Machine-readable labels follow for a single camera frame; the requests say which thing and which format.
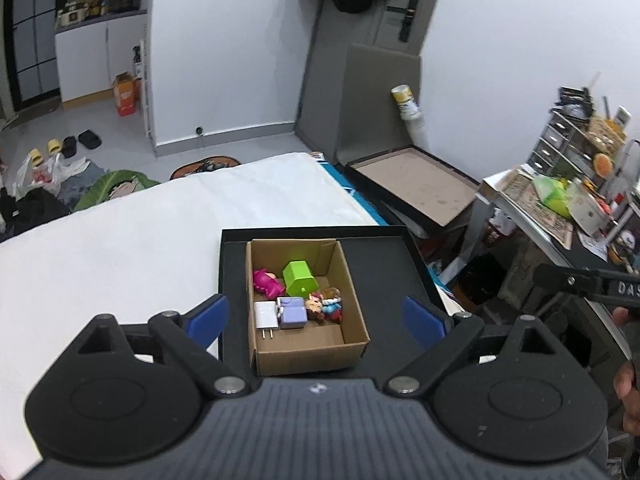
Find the hand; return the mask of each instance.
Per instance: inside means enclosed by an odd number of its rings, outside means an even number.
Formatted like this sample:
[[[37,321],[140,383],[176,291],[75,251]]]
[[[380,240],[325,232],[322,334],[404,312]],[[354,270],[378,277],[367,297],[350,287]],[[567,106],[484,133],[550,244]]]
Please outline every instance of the hand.
[[[626,308],[618,307],[613,311],[613,323],[622,328],[633,320]],[[634,386],[636,371],[631,362],[624,363],[613,378],[613,389],[625,405],[625,416],[622,419],[622,429],[626,433],[640,436],[640,392]]]

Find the metal screw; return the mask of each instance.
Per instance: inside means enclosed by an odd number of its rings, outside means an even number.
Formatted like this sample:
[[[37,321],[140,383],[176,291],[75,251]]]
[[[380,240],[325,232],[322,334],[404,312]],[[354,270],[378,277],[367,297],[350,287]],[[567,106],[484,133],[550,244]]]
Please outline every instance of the metal screw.
[[[399,376],[394,377],[387,383],[389,388],[396,394],[412,394],[415,390],[420,388],[420,381],[413,377]]]
[[[244,379],[240,377],[227,376],[216,379],[213,387],[224,395],[233,395],[241,392],[246,387]]]

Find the cardboard box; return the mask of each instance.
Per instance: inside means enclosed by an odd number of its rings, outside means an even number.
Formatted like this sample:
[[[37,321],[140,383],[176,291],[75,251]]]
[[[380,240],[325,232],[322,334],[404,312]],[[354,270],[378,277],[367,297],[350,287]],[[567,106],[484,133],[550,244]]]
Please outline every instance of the cardboard box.
[[[274,330],[262,339],[255,328],[254,301],[265,297],[254,290],[253,271],[267,269],[282,281],[291,261],[305,260],[320,288],[334,286],[342,296],[342,323],[309,321],[304,328]],[[246,245],[249,309],[249,356],[258,375],[277,376],[339,370],[356,364],[369,343],[369,333],[351,281],[340,242],[326,240],[252,240]]]
[[[116,81],[113,82],[113,95],[116,99],[118,114],[121,117],[131,115],[136,111],[133,77],[129,72],[116,76]]]

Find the door handle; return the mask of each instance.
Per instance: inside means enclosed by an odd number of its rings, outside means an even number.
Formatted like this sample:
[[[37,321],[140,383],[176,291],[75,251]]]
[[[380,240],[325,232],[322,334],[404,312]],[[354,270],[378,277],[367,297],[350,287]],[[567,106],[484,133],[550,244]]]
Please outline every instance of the door handle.
[[[394,7],[387,6],[386,10],[389,12],[398,12],[404,14],[402,18],[402,27],[400,28],[400,34],[398,34],[398,41],[407,43],[409,41],[409,34],[411,33],[411,27],[414,24],[415,10],[418,7],[418,0],[409,0],[406,7]]]

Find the white bed sheet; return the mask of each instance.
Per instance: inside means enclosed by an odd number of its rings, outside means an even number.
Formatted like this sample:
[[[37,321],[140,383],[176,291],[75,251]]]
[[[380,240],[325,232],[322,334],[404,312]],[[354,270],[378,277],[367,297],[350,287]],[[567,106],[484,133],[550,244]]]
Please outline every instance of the white bed sheet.
[[[26,396],[78,331],[187,311],[218,290],[224,228],[375,225],[305,153],[197,174],[74,213],[0,244],[0,475],[39,455]]]

